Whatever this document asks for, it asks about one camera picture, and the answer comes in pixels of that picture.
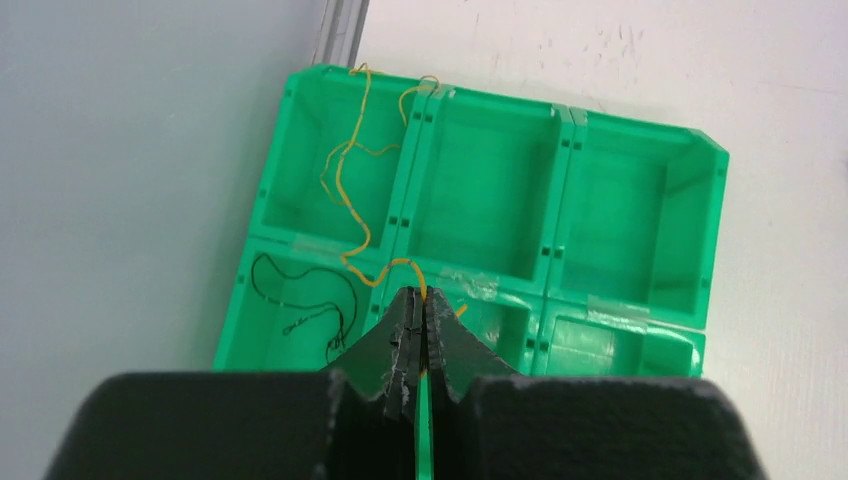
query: white surface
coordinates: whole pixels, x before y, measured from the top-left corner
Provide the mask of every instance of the white surface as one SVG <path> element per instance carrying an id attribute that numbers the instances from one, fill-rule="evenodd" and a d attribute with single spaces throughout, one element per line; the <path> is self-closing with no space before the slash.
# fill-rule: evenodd
<path id="1" fill-rule="evenodd" d="M 0 478 L 106 376 L 211 365 L 322 3 L 0 0 Z"/>
<path id="2" fill-rule="evenodd" d="M 730 151 L 705 376 L 773 479 L 848 472 L 848 2 L 372 1 L 358 61 Z"/>

